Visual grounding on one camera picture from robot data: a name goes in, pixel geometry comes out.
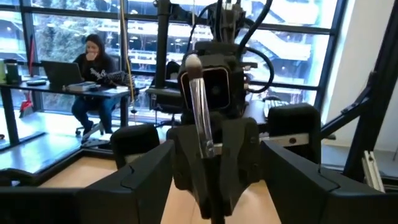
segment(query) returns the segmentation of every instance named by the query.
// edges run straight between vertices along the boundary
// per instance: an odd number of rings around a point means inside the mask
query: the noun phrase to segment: large glass window
[[[262,88],[262,86],[251,85],[250,88],[254,90],[259,90]],[[281,100],[289,102],[291,104],[308,103],[313,105],[316,95],[316,91],[298,90],[293,88],[279,88],[272,86],[265,92],[253,94],[252,100],[262,100],[266,96],[277,96]]]
[[[133,70],[154,72],[156,65],[157,23],[129,21],[129,56]],[[187,51],[191,27],[184,24],[169,26],[168,61],[181,62]],[[242,30],[238,43],[246,30]],[[209,27],[198,26],[193,41],[211,40]],[[323,61],[325,59],[328,35],[311,35],[290,32],[257,30],[248,45],[261,50],[272,61],[275,69],[274,82],[296,85],[317,86]],[[269,70],[262,58],[255,54],[246,54],[244,61],[256,62],[259,66],[251,71],[257,81],[268,81]]]
[[[105,43],[106,52],[115,59],[119,57],[118,27],[105,29],[115,24],[109,19],[67,17],[34,14],[34,31],[39,60],[72,62],[85,52],[85,38],[98,34]],[[45,110],[69,112],[74,96],[42,93]]]
[[[241,6],[246,11],[246,17],[256,20],[267,0],[242,0]],[[273,0],[272,7],[263,24],[277,24],[280,30],[265,30],[260,27],[248,42],[248,46],[260,50],[267,55],[275,68],[274,83],[283,83],[285,86],[294,84],[291,88],[270,87],[266,92],[254,95],[253,98],[263,98],[267,95],[276,95],[290,103],[315,102],[316,91],[299,90],[298,86],[320,85],[321,73],[324,70],[324,61],[330,61],[331,49],[330,35],[317,35],[299,33],[303,29],[298,27],[312,27],[331,29],[336,5],[339,0]],[[115,64],[120,65],[120,21],[112,19],[87,18],[92,12],[118,13],[121,0],[28,0],[32,11],[33,24],[25,27],[34,28],[35,50],[37,60],[53,60],[72,62],[85,51],[85,38],[89,34],[99,34],[105,43],[106,51],[114,59]],[[213,4],[216,0],[171,0],[179,4],[183,9],[194,11],[198,14],[205,6]],[[0,4],[19,5],[19,0],[0,0]],[[46,8],[63,9],[54,10],[51,13],[38,14]],[[157,15],[154,0],[127,0],[127,12],[146,16],[143,20],[128,20],[127,47],[130,66],[135,74],[136,86],[141,88],[141,93],[136,99],[136,109],[139,117],[145,119],[154,117],[154,112],[149,110],[149,97],[145,93],[156,71],[157,49],[157,22],[153,22]],[[0,11],[0,58],[14,58],[21,61],[27,60],[24,43],[24,31],[20,12]],[[167,61],[181,63],[183,55],[187,52],[188,38],[191,27],[184,23],[171,23],[167,45]],[[240,42],[247,32],[242,30],[236,38]],[[210,28],[197,26],[193,35],[191,46],[195,42],[213,39]],[[267,82],[269,69],[266,63],[258,55],[250,52],[243,57],[245,62],[256,62],[258,68],[248,72],[251,80],[256,83]],[[25,94],[21,91],[13,91],[14,103],[20,104]],[[44,109],[50,111],[70,112],[74,96],[42,94]],[[158,118],[169,118],[170,115],[158,113]]]
[[[153,0],[129,0],[129,13],[156,15]],[[193,0],[171,0],[185,10],[192,11]],[[205,6],[215,0],[195,1],[194,11],[198,14]],[[246,17],[256,20],[266,0],[242,0],[241,6]],[[293,26],[330,28],[335,13],[337,0],[274,0],[271,11],[263,23]]]
[[[0,59],[27,60],[19,12],[0,11],[0,43]]]
[[[0,0],[0,4],[18,6],[19,5],[19,0]]]
[[[30,0],[34,7],[119,12],[120,0]]]

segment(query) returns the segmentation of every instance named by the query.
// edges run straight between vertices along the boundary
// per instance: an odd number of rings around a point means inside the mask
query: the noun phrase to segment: long dark hair
[[[102,41],[102,38],[98,34],[90,34],[86,37],[85,43],[87,43],[88,41],[91,41],[92,43],[98,46],[99,52],[96,61],[97,60],[102,61],[106,55],[105,45],[104,42]]]

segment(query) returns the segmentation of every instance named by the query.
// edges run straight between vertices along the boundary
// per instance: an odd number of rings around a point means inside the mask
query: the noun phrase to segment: woman
[[[79,65],[81,75],[85,81],[101,83],[98,78],[103,72],[115,72],[112,58],[105,53],[104,43],[96,34],[90,34],[86,38],[86,52],[79,55],[75,61]],[[112,110],[119,99],[98,99],[80,96],[73,106],[72,113],[84,127],[84,134],[91,131],[93,122],[88,119],[88,111],[98,111],[99,118],[107,134],[112,133]]]

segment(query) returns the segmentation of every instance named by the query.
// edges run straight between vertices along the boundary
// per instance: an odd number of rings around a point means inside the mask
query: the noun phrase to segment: white desk
[[[84,157],[41,187],[86,187],[115,171],[116,164],[113,161]],[[201,219],[195,199],[188,192],[176,189],[172,183],[162,224],[187,223],[199,224],[210,221]],[[265,182],[253,184],[242,194],[233,215],[226,219],[226,223],[280,224]]]

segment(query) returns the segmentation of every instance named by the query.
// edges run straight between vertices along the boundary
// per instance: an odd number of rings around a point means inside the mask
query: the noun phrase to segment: cable
[[[263,91],[268,90],[268,88],[271,86],[272,82],[274,81],[274,77],[275,77],[275,70],[274,70],[274,66],[272,65],[271,60],[269,60],[269,58],[264,55],[261,51],[256,50],[254,48],[251,47],[246,47],[246,49],[252,53],[255,53],[256,55],[260,56],[262,59],[264,59],[264,61],[266,62],[268,69],[269,69],[269,79],[268,82],[264,85],[264,87],[262,87],[259,90],[252,90],[252,89],[248,89],[248,92],[250,93],[262,93]]]
[[[196,21],[195,21],[195,15],[196,15],[195,9],[196,9],[195,0],[193,0],[193,2],[192,2],[192,24],[196,23]],[[195,49],[195,40],[192,41],[192,49]]]
[[[218,42],[222,41],[221,38],[221,10],[223,7],[223,0],[217,0],[217,7],[216,7],[216,40]]]
[[[237,58],[240,59],[242,57],[243,49],[246,44],[249,42],[250,37],[253,35],[254,31],[261,25],[262,21],[266,18],[270,8],[272,5],[272,0],[267,0],[266,4],[262,8],[262,11],[259,17],[254,22],[253,26],[250,27],[246,35],[242,38],[241,43],[239,44],[238,51],[237,51]]]
[[[128,51],[128,43],[127,43],[127,31],[126,31],[126,25],[125,25],[125,19],[124,19],[124,1],[120,1],[120,20],[122,24],[122,41],[124,42],[123,47],[124,47],[124,57],[126,58],[126,64],[127,64],[127,73],[129,75],[129,84],[130,84],[130,92],[131,92],[131,103],[132,103],[132,110],[135,111],[135,105],[134,105],[134,85],[132,84],[132,75],[131,75],[131,68],[130,68],[130,61],[129,61],[129,51]]]
[[[207,10],[209,10],[209,8],[210,8],[211,6],[214,6],[215,4],[216,4],[216,3],[213,3],[213,4],[210,4],[210,5],[206,6],[206,7],[204,7],[204,8],[200,11],[198,18],[201,18],[201,17],[204,15],[204,13],[205,13]],[[186,52],[186,53],[188,53],[189,48],[191,47],[192,35],[193,35],[194,31],[195,31],[196,26],[198,25],[198,21],[199,21],[199,19],[197,19],[197,20],[195,21],[195,23],[192,24],[191,34],[190,34],[189,39],[188,39],[187,52]]]

